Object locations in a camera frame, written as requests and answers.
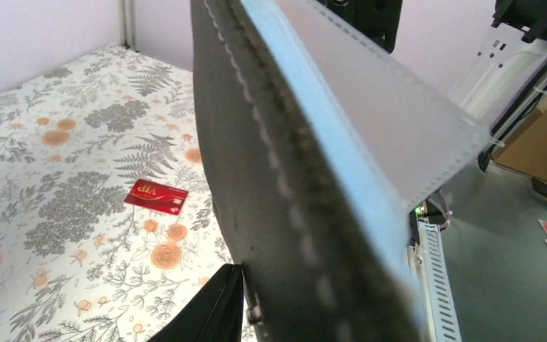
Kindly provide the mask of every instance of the white stitching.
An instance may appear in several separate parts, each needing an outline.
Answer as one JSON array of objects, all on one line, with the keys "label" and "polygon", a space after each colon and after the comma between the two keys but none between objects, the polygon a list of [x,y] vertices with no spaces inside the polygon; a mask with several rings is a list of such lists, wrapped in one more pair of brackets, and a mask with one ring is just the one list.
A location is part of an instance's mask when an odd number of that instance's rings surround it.
[{"label": "white stitching", "polygon": [[[259,136],[261,137],[261,141],[269,149],[269,154],[268,154],[269,165],[273,170],[275,170],[278,173],[279,193],[281,196],[291,201],[291,205],[288,211],[288,216],[290,218],[291,224],[301,234],[303,234],[301,243],[303,244],[302,250],[303,250],[304,262],[306,263],[306,265],[313,267],[318,264],[318,262],[314,262],[314,261],[318,261],[318,256],[316,254],[315,246],[313,246],[311,235],[309,234],[309,232],[307,232],[307,226],[305,225],[305,222],[303,221],[303,218],[301,217],[301,214],[298,210],[298,204],[293,202],[293,193],[290,187],[288,187],[286,176],[284,175],[283,170],[281,169],[281,164],[280,164],[278,155],[276,154],[276,151],[274,150],[274,145],[271,142],[269,134],[267,134],[267,130],[264,125],[263,118],[261,117],[259,110],[257,109],[257,107],[255,106],[252,100],[251,94],[249,92],[249,87],[246,84],[246,81],[244,80],[244,78],[242,77],[240,68],[238,67],[238,64],[236,63],[234,55],[230,51],[229,46],[227,45],[227,42],[225,41],[221,31],[219,30],[219,26],[217,25],[217,21],[214,17],[214,14],[212,13],[211,7],[207,3],[207,0],[204,0],[204,7],[208,11],[213,21],[213,27],[217,30],[217,35],[219,37],[219,40],[224,44],[224,49],[229,56],[229,62],[232,68],[234,68],[234,70],[236,71],[236,80],[243,87],[244,100],[246,101],[246,103],[252,106],[251,111],[252,111],[253,119],[257,122],[260,128]],[[314,289],[316,290],[317,297],[319,298],[322,306],[330,310],[336,309],[337,302],[334,299],[332,289],[330,287],[330,280],[326,275],[322,275],[318,277],[317,282],[314,284]],[[352,329],[351,329],[351,325],[349,321],[341,320],[337,322],[337,324],[335,325],[337,340],[343,341],[343,342],[354,341],[351,330]]]}]

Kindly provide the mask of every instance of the white metal frame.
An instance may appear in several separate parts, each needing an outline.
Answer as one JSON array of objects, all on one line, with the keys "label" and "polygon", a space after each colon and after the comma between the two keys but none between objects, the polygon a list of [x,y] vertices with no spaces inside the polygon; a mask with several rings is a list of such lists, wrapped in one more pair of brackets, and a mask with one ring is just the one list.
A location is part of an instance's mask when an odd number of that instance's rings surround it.
[{"label": "white metal frame", "polygon": [[[537,82],[537,84],[535,85],[535,88],[542,88],[544,87],[545,85],[547,84],[547,72],[544,76],[542,76],[540,78],[540,80]],[[538,92],[536,91],[531,91],[529,93],[529,95],[527,95],[527,97],[525,98],[525,100],[523,102],[521,102],[521,104],[519,105],[519,107],[517,107],[517,109],[511,113],[511,117],[506,120],[504,122],[504,124],[502,124],[499,129],[496,131],[496,133],[494,134],[494,138],[499,138],[501,137],[504,133],[507,133],[509,135],[506,135],[506,137],[510,136],[510,134],[512,134],[512,132],[514,132],[525,120],[522,120],[520,123],[518,123],[517,125],[513,126],[512,128],[510,128],[510,126],[514,123],[514,121],[517,119],[517,117],[521,114],[521,112],[532,102],[534,101],[534,98],[538,95]],[[491,144],[486,146],[485,150],[489,149],[491,147]]]},{"label": "white metal frame", "polygon": [[523,32],[506,24],[490,26],[474,65],[450,99],[471,116],[482,119],[504,91],[547,53],[547,41],[524,43],[522,36]]},{"label": "white metal frame", "polygon": [[120,17],[120,45],[135,48],[135,2],[133,0],[118,0],[118,15]]},{"label": "white metal frame", "polygon": [[462,342],[439,225],[419,222],[420,244],[408,247],[408,264],[420,279],[427,305],[423,342]]}]

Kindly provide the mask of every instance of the black cable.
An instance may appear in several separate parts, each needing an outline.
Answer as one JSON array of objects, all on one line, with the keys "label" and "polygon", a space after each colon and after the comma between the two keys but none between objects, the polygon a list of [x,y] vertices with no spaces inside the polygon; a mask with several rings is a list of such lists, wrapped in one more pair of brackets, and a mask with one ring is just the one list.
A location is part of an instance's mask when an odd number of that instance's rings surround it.
[{"label": "black cable", "polygon": [[[540,78],[544,77],[547,73],[547,63],[544,64],[541,68],[539,68],[530,78],[527,84],[523,87],[521,87],[521,91],[517,95],[515,101],[504,111],[504,114],[500,117],[500,120],[497,124],[491,129],[491,136],[494,136],[500,127],[512,116],[512,114],[515,112],[515,110],[522,104],[522,102],[527,99],[527,96],[533,91],[533,88],[536,86],[536,84],[539,82]],[[510,124],[508,129],[506,129],[500,137],[498,137],[498,140],[503,140],[510,132],[511,130],[519,123],[521,120],[523,120],[529,113],[533,111],[533,109],[538,105],[540,100],[542,99],[542,94],[538,94],[529,105],[524,108],[521,111],[521,114],[517,117],[515,121]],[[491,156],[494,154],[496,146],[492,145],[487,150],[479,153],[479,156],[477,157],[477,164],[479,165],[479,169],[481,171],[485,172],[487,170],[487,167],[489,166],[489,162],[491,161]]]}]

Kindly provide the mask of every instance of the gray floor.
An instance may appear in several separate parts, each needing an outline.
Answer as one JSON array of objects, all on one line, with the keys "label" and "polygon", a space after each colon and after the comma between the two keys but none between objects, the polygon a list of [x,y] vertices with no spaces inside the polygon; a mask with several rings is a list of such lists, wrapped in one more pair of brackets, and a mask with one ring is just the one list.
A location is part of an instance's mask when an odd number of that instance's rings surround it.
[{"label": "gray floor", "polygon": [[547,204],[529,180],[468,167],[444,191],[444,251],[465,342],[547,341]]}]

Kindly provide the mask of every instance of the floral tablecloth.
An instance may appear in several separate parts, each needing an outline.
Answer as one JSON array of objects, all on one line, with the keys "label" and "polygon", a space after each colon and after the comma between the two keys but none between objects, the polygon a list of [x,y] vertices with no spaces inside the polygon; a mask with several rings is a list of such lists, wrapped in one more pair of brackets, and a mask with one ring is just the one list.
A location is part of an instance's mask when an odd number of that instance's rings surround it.
[{"label": "floral tablecloth", "polygon": [[[0,341],[146,341],[223,263],[192,74],[111,46],[0,95]],[[125,204],[189,190],[180,216]],[[255,341],[249,326],[244,341]]]}]

